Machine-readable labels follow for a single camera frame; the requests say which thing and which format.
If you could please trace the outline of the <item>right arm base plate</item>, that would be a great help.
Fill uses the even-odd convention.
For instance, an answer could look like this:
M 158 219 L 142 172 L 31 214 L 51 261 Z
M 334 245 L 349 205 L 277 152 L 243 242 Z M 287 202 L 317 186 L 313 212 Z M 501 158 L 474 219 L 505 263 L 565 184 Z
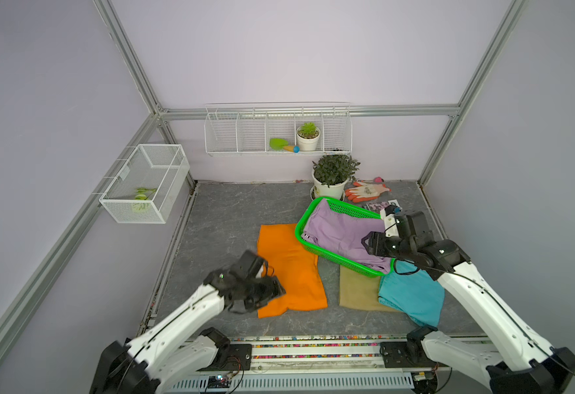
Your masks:
M 432 361 L 425 354 L 421 344 L 413 341 L 383 341 L 379 345 L 384 367 L 386 369 L 419 368 L 437 369 L 448 368 L 448 365 Z

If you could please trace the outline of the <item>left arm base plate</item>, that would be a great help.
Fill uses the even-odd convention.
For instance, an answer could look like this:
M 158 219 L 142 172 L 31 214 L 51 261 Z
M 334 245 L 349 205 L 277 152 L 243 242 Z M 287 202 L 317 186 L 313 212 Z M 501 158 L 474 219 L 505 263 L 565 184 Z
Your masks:
M 215 359 L 202 372 L 248 371 L 251 369 L 252 345 L 230 344 L 218 350 Z

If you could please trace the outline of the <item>tan pants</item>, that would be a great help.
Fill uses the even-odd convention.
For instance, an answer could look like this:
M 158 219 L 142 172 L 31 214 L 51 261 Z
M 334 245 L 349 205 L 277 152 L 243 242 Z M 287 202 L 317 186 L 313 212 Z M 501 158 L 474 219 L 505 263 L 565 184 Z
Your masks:
M 341 267 L 338 302 L 351 310 L 397 313 L 397 310 L 379 302 L 379 277 L 366 277 Z

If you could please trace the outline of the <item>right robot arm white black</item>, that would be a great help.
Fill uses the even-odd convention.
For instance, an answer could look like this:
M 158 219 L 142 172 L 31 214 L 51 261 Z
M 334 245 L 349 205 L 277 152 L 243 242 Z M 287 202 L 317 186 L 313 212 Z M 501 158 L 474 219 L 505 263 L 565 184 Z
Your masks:
M 493 393 L 563 393 L 575 378 L 575 354 L 555 347 L 497 295 L 468 254 L 454 241 L 437 241 L 422 212 L 389 216 L 397 231 L 372 231 L 361 240 L 366 251 L 393 262 L 413 264 L 465 308 L 497 350 L 491 356 L 428 326 L 407 335 L 410 358 L 446 364 Z

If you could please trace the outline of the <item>orange pants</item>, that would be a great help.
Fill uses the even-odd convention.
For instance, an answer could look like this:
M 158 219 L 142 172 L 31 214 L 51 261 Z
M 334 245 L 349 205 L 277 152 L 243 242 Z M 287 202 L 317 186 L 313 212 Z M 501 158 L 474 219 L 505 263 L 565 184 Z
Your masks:
M 318 269 L 318 256 L 306 251 L 296 238 L 294 224 L 261 226 L 257 252 L 269 263 L 269 272 L 279 279 L 285 294 L 258 310 L 259 318 L 287 311 L 309 312 L 328 307 Z

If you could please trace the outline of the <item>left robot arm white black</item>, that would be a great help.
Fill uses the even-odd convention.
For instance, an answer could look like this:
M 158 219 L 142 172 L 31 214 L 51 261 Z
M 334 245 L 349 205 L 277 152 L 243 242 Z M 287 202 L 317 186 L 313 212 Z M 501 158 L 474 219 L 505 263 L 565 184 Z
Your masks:
M 143 335 L 105 348 L 92 380 L 92 393 L 162 393 L 202 369 L 246 366 L 231 341 L 205 324 L 224 311 L 257 311 L 285 295 L 269 264 L 252 251 L 238 262 L 210 272 L 174 312 Z

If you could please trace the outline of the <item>teal pants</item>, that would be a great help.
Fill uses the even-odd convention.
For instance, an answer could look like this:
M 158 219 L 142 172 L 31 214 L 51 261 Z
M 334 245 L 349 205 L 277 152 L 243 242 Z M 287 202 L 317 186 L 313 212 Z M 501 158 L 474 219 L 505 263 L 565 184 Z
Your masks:
M 390 273 L 380 280 L 379 303 L 401 311 L 420 326 L 438 326 L 444 300 L 444 288 L 408 262 L 394 260 Z

